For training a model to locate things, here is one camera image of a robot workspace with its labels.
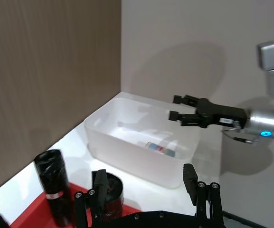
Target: white table surface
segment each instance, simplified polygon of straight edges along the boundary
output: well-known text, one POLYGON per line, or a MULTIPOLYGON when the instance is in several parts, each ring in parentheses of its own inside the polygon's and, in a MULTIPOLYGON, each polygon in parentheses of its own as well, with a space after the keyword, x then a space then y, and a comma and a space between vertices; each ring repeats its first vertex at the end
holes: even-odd
MULTIPOLYGON (((83 123, 70 131, 51 149, 62 151, 67 175, 72 183, 89 189, 91 188, 91 171, 106 169, 107 172, 122 179, 126 205, 142 211, 165 210, 195 214, 195 207, 183 183, 176 189, 167 189, 94 159, 87 149, 87 136, 83 123)), ((204 164, 205 162, 200 162, 198 165, 203 167, 204 164)), ((218 177, 207 175, 202 177, 200 175, 199 180, 207 183, 218 181, 218 177)), ((42 191, 34 164, 31 163, 0 187, 0 213, 11 224, 42 191)))

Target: robotic arm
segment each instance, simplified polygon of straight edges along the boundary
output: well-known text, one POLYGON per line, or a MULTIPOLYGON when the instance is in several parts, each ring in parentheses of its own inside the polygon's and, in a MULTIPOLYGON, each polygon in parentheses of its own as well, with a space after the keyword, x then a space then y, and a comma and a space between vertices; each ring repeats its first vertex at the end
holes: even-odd
MULTIPOLYGON (((267 74, 268 93, 274 99, 274 42, 269 41, 257 46, 259 66, 267 74)), ((179 114, 170 111, 169 120, 180 121, 181 126, 207 128, 210 124, 231 127, 222 132, 229 138, 243 143, 254 144, 259 137, 274 138, 274 109, 241 109, 211 103, 206 98, 189 95, 174 96, 174 103, 196 108, 195 114, 179 114), (255 135, 252 140, 231 137, 227 132, 236 131, 255 135)))

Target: screw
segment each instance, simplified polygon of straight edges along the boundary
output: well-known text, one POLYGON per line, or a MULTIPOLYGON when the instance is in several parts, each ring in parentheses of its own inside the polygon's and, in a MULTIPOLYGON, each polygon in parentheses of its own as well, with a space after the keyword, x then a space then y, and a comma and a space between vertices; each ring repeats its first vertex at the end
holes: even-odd
POLYGON ((133 217, 135 220, 138 220, 140 218, 140 215, 135 214, 135 216, 133 217))
POLYGON ((212 187, 215 188, 215 189, 219 188, 219 186, 217 184, 215 184, 215 183, 212 184, 212 187))
POLYGON ((80 198, 82 196, 82 193, 80 193, 80 192, 78 192, 77 194, 76 194, 76 198, 80 198))
POLYGON ((90 190, 89 191, 89 195, 94 195, 95 191, 94 190, 90 190))
POLYGON ((161 219, 164 218, 164 213, 163 212, 159 213, 159 218, 161 218, 161 219))
POLYGON ((204 183, 201 183, 201 182, 198 184, 198 186, 201 187, 201 188, 205 187, 204 183))

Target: wooden panel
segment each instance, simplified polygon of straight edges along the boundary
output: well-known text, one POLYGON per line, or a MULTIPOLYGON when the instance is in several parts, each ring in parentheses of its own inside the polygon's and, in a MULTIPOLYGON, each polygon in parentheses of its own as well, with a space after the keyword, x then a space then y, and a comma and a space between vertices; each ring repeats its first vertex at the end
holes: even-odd
POLYGON ((120 0, 0 0, 0 185, 120 91, 120 39, 120 0))

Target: white plastic bin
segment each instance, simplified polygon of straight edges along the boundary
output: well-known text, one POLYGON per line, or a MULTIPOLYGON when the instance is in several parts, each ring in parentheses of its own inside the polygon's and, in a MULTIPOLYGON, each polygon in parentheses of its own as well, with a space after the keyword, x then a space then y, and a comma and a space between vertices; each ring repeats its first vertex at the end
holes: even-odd
POLYGON ((119 93, 85 120, 91 154, 112 166, 166 188, 182 183, 183 164, 191 162, 200 128, 169 121, 169 110, 194 109, 119 93), (175 158, 145 148, 146 143, 175 151, 175 158))

